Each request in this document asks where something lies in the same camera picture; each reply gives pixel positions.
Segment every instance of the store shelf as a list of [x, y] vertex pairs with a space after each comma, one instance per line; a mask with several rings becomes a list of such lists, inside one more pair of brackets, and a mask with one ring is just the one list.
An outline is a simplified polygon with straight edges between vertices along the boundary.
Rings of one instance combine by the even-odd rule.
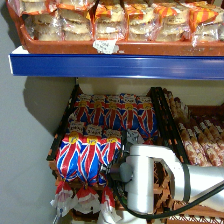
[[224, 80], [224, 56], [29, 54], [19, 47], [9, 62], [15, 76]]

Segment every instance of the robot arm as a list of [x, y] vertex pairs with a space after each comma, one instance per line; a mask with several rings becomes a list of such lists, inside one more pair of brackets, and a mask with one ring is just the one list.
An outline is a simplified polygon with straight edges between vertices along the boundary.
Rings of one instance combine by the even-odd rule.
[[[126, 158], [132, 176], [125, 185], [125, 191], [128, 192], [127, 207], [137, 213], [153, 213], [154, 161], [161, 162], [168, 172], [171, 195], [175, 200], [191, 202], [224, 181], [223, 167], [183, 165], [166, 147], [133, 145], [130, 156]], [[224, 190], [205, 200], [202, 205], [224, 212]]]

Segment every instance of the cable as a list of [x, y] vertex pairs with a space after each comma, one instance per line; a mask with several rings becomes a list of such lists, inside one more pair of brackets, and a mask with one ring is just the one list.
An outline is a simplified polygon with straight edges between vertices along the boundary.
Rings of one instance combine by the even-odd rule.
[[173, 210], [173, 211], [168, 211], [168, 212], [165, 212], [165, 213], [162, 213], [162, 214], [157, 214], [157, 215], [141, 215], [141, 214], [138, 214], [136, 212], [133, 212], [132, 210], [130, 210], [126, 204], [123, 203], [122, 201], [122, 198], [121, 196], [119, 195], [118, 191], [117, 191], [117, 188], [116, 188], [116, 182], [117, 181], [113, 181], [112, 178], [110, 177], [110, 175], [108, 175], [110, 181], [113, 183], [113, 190], [114, 190], [114, 193], [115, 195], [118, 197], [121, 205], [124, 207], [125, 210], [127, 210], [130, 214], [138, 217], [138, 218], [141, 218], [141, 219], [147, 219], [147, 220], [152, 220], [152, 219], [162, 219], [162, 218], [167, 218], [167, 217], [170, 217], [170, 216], [173, 216], [173, 215], [177, 215], [179, 213], [182, 213], [198, 204], [200, 204], [201, 202], [207, 200], [208, 198], [212, 197], [213, 195], [219, 193], [220, 191], [224, 190], [224, 181], [221, 181], [219, 184], [220, 186], [216, 187], [215, 189], [213, 189], [212, 191], [208, 192], [207, 194], [201, 196], [200, 198], [194, 200], [193, 202], [177, 209], [177, 210]]

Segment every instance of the bread roll package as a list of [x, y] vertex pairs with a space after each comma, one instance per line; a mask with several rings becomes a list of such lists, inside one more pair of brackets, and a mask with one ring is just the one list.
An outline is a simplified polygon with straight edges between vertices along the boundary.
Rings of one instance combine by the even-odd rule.
[[65, 41], [92, 40], [92, 22], [89, 11], [59, 9]]
[[51, 13], [56, 10], [56, 0], [8, 0], [8, 4], [18, 16]]
[[92, 8], [95, 0], [58, 0], [57, 7], [69, 10], [86, 11]]
[[222, 24], [224, 10], [206, 1], [183, 4], [190, 9], [189, 23], [192, 45], [223, 39]]
[[125, 0], [124, 7], [128, 19], [128, 40], [151, 40], [157, 28], [153, 8], [144, 0]]
[[153, 3], [159, 17], [159, 29], [155, 41], [170, 42], [189, 39], [189, 9], [178, 3]]
[[29, 16], [25, 20], [28, 33], [35, 40], [61, 41], [62, 29], [58, 12]]
[[100, 0], [95, 13], [95, 39], [123, 40], [126, 18], [119, 0]]

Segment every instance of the plastic wrapper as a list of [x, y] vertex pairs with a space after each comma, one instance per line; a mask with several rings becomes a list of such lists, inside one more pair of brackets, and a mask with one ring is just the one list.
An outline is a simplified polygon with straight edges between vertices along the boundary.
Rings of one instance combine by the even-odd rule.
[[56, 10], [55, 0], [8, 0], [8, 4], [18, 16], [51, 13]]
[[58, 217], [65, 216], [77, 204], [72, 198], [73, 191], [68, 183], [78, 177], [82, 132], [83, 130], [74, 128], [70, 134], [66, 134], [57, 154], [57, 169], [62, 181], [57, 187], [55, 199], [51, 201], [51, 205], [57, 209]]
[[105, 127], [113, 130], [121, 129], [121, 103], [119, 95], [107, 95], [105, 99]]
[[61, 9], [86, 11], [93, 7], [95, 0], [58, 0], [57, 7]]
[[73, 117], [76, 121], [81, 121], [87, 123], [89, 120], [89, 104], [91, 96], [86, 94], [78, 95], [75, 105]]
[[136, 103], [136, 95], [134, 94], [120, 94], [121, 100], [121, 126], [123, 130], [137, 130], [138, 129], [138, 107]]
[[209, 142], [206, 135], [200, 130], [199, 126], [197, 125], [197, 122], [193, 119], [191, 119], [191, 126], [197, 136], [198, 142], [202, 146], [202, 148], [205, 151], [205, 154], [211, 164], [213, 166], [221, 166], [222, 162], [220, 160], [220, 157], [218, 156], [217, 152], [214, 150], [212, 144]]
[[112, 190], [106, 186], [103, 189], [101, 212], [97, 223], [117, 223], [121, 217], [116, 214], [115, 201]]
[[29, 16], [25, 20], [29, 35], [40, 41], [61, 41], [62, 30], [58, 12]]
[[94, 125], [104, 125], [104, 95], [93, 95], [89, 105], [89, 123]]
[[155, 110], [150, 97], [138, 96], [138, 131], [144, 140], [156, 139], [158, 136], [157, 120]]
[[199, 42], [218, 41], [220, 28], [223, 23], [224, 10], [206, 1], [184, 4], [190, 9], [190, 27], [192, 45]]
[[156, 30], [156, 19], [153, 8], [144, 0], [125, 0], [125, 12], [128, 18], [128, 40], [148, 41]]
[[126, 18], [119, 0], [100, 0], [95, 13], [96, 40], [123, 40]]
[[92, 23], [89, 12], [59, 10], [62, 18], [62, 29], [66, 41], [89, 41], [92, 39]]
[[189, 9], [178, 3], [152, 4], [155, 14], [159, 17], [156, 41], [181, 41], [189, 39]]

